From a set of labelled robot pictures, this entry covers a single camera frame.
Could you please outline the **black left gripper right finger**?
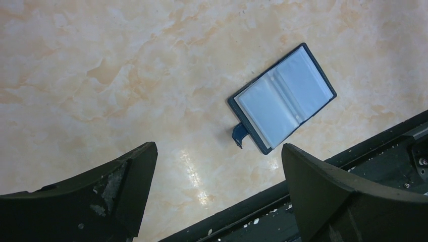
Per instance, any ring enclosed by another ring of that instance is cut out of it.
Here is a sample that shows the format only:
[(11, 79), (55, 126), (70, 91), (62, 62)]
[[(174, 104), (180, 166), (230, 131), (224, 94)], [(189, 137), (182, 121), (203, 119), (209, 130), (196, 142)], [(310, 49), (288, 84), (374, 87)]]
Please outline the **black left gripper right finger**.
[(427, 196), (384, 186), (292, 144), (282, 163), (302, 241), (427, 241)]

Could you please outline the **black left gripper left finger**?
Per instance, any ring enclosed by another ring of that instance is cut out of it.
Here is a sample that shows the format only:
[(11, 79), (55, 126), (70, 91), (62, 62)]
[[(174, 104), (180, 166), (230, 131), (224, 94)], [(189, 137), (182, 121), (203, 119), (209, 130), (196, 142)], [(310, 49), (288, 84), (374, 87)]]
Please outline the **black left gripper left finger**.
[(158, 157), (155, 142), (34, 192), (1, 196), (1, 241), (132, 241)]

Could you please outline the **blue card holder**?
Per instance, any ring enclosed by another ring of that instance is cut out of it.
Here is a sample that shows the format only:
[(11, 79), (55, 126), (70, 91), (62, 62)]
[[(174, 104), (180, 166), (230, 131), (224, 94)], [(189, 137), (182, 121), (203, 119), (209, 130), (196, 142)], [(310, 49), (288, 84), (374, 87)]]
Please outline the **blue card holder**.
[(250, 136), (267, 155), (336, 97), (303, 42), (227, 99), (240, 121), (231, 137), (241, 148)]

